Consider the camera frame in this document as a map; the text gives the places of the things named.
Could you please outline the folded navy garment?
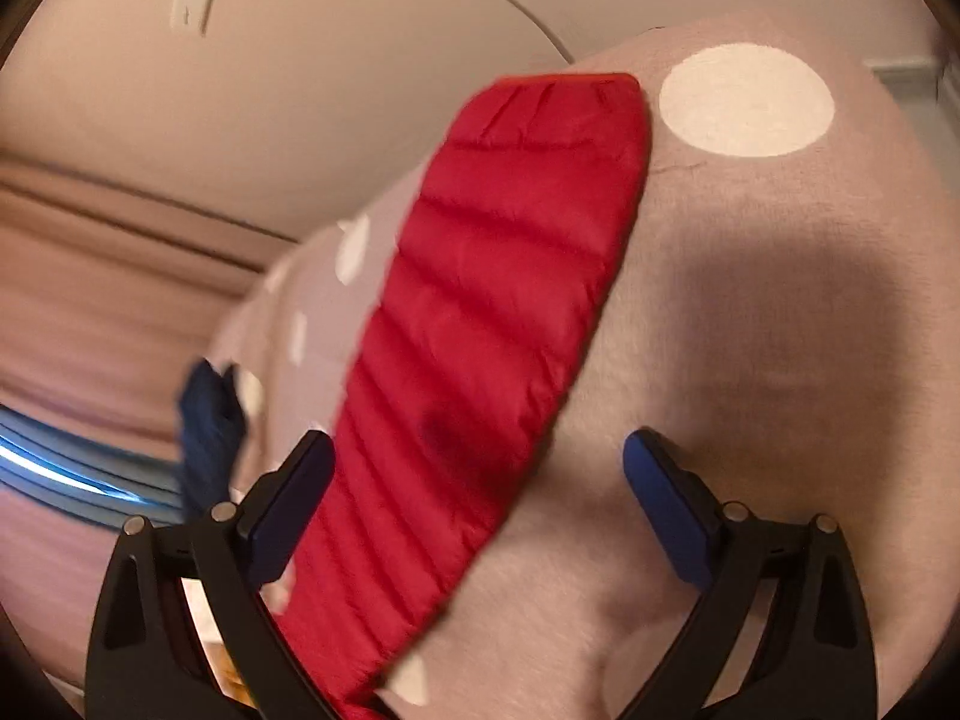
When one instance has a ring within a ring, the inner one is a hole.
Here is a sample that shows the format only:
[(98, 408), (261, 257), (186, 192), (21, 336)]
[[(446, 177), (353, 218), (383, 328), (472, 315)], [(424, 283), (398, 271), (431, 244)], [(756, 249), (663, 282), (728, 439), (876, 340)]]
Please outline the folded navy garment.
[(247, 436), (238, 366), (195, 362), (179, 395), (179, 494), (185, 522), (229, 499), (229, 481)]

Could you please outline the grey-blue inner curtain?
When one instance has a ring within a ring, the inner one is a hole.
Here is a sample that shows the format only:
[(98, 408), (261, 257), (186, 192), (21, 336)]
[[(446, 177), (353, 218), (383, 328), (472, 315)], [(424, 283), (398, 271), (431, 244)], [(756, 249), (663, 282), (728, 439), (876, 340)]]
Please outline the grey-blue inner curtain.
[(134, 515), (158, 527), (182, 520), (176, 463), (75, 436), (6, 406), (2, 486), (109, 530)]

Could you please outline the red puffer jacket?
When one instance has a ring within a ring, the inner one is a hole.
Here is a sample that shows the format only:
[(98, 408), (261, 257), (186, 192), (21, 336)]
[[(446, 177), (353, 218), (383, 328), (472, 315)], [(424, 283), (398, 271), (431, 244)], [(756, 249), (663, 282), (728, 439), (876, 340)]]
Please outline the red puffer jacket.
[(345, 718), (438, 619), (539, 463), (638, 215), (651, 149), (626, 73), (506, 78), (423, 174), (296, 548), (286, 642)]

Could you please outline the pink curtain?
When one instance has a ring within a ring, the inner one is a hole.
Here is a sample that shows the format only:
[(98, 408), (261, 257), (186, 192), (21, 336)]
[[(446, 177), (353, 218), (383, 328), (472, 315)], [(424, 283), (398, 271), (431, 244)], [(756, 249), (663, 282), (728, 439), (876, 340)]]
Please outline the pink curtain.
[[(2, 411), (171, 470), (176, 400), (206, 356), (254, 358), (220, 328), (291, 239), (180, 203), (2, 161)], [(31, 655), (74, 688), (116, 535), (2, 491), (2, 603)]]

